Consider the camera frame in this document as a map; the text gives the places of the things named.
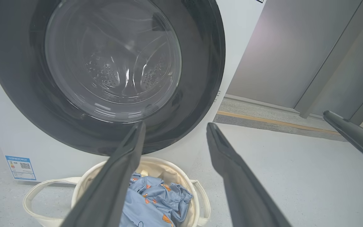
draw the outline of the washing machine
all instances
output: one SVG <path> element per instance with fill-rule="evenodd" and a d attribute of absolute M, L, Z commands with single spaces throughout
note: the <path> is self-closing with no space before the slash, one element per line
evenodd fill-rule
<path fill-rule="evenodd" d="M 188 173 L 265 0 L 0 0 L 0 147 L 16 180 L 81 176 L 144 121 Z"/>

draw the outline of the blue patterned fabric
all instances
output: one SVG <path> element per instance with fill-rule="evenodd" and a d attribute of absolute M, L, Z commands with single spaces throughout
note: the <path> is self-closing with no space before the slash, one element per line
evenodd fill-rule
<path fill-rule="evenodd" d="M 175 227 L 186 218 L 193 195 L 180 184 L 134 173 L 125 197 L 120 227 Z"/>

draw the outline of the cream fabric basket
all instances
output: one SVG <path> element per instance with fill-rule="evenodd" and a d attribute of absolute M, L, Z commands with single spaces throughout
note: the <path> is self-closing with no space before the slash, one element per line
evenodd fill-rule
<path fill-rule="evenodd" d="M 95 178 L 95 176 L 99 173 L 103 165 L 105 165 L 105 161 L 95 165 L 91 169 L 89 169 L 82 177 L 70 177 L 58 180 L 50 180 L 45 181 L 40 184 L 37 184 L 33 187 L 23 199 L 23 208 L 25 211 L 33 216 L 37 221 L 43 225 L 44 227 L 59 227 L 62 223 L 63 219 L 61 218 L 52 218 L 45 217 L 33 212 L 32 209 L 32 200 L 33 198 L 45 187 L 53 183 L 70 183 L 76 184 L 74 193 L 72 195 L 71 207 L 74 207 L 77 200 L 82 196 L 85 192 L 86 188 L 88 188 L 89 184 Z M 175 164 L 165 161 L 159 158 L 152 157 L 141 157 L 140 165 L 138 166 L 136 172 L 146 172 L 148 175 L 152 177 L 158 177 L 165 181 L 166 184 L 170 184 L 171 182 L 176 182 L 185 187 L 190 193 L 193 195 L 193 199 L 190 202 L 186 220 L 179 225 L 179 227 L 196 227 L 196 226 L 204 226 L 211 214 L 211 206 L 209 203 L 208 196 L 206 195 L 205 190 L 202 185 L 197 180 L 190 180 L 187 175 Z M 200 204 L 199 197 L 203 200 L 203 213 L 204 216 L 200 217 Z"/>

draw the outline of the blue and white sticker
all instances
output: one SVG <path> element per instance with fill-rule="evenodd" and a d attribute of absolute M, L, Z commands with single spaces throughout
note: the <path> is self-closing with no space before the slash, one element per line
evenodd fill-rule
<path fill-rule="evenodd" d="M 10 171 L 12 172 L 13 178 L 17 180 L 36 180 L 36 176 L 34 175 L 32 164 L 30 163 L 29 158 L 20 158 L 7 155 L 5 157 Z"/>

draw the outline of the wooden strip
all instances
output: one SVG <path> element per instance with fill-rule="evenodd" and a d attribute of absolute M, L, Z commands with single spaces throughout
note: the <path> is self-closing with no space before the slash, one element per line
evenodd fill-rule
<path fill-rule="evenodd" d="M 223 111 L 218 111 L 216 113 L 219 115 L 224 115 L 224 116 L 229 116 L 229 117 L 243 118 L 243 119 L 249 119 L 249 120 L 254 120 L 254 121 L 258 121 L 258 122 L 266 122 L 266 123 L 271 123 L 271 124 L 276 124 L 276 125 L 284 125 L 284 126 L 289 126 L 292 128 L 299 128 L 299 129 L 304 129 L 304 130 L 309 130 L 309 131 L 325 132 L 325 133 L 340 135 L 339 132 L 334 132 L 334 131 L 330 131 L 330 130 L 326 130 L 326 129 L 307 127 L 307 126 L 303 126 L 303 125 L 296 125 L 296 124 L 291 124 L 291 123 L 281 122 L 281 121 L 276 121 L 276 120 L 270 120 L 270 119 L 265 119 L 265 118 L 256 118 L 256 117 L 251 117 L 251 116 L 246 116 L 246 115 L 241 115 L 241 114 L 236 114 L 236 113 L 233 114 L 233 113 L 228 113 L 228 112 L 223 112 Z"/>

